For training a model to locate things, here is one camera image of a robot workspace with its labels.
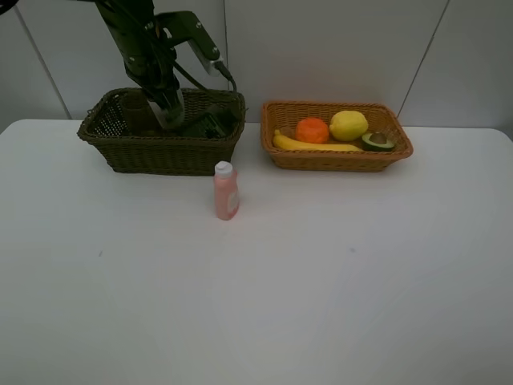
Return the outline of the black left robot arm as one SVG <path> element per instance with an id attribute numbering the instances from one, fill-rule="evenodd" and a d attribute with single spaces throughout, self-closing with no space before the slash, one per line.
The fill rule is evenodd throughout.
<path id="1" fill-rule="evenodd" d="M 166 44 L 152 1 L 96 1 L 127 76 L 163 110 L 183 105 L 174 67 L 177 55 Z"/>

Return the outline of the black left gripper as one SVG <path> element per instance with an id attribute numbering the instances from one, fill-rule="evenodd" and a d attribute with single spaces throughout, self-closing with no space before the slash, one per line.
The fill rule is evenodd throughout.
<path id="1" fill-rule="evenodd" d="M 138 38 L 122 39 L 122 56 L 127 76 L 136 82 L 159 107 L 180 105 L 180 84 L 173 62 L 164 59 L 152 45 Z"/>

